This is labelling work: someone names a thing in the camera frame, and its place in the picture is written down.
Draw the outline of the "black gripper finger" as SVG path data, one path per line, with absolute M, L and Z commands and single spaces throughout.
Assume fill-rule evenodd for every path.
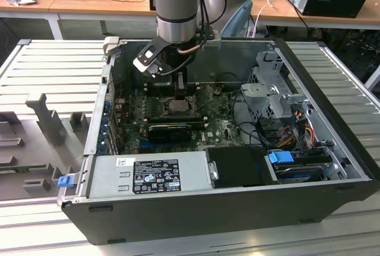
M 179 71 L 176 74 L 175 97 L 176 100 L 184 100 L 187 95 L 187 72 Z

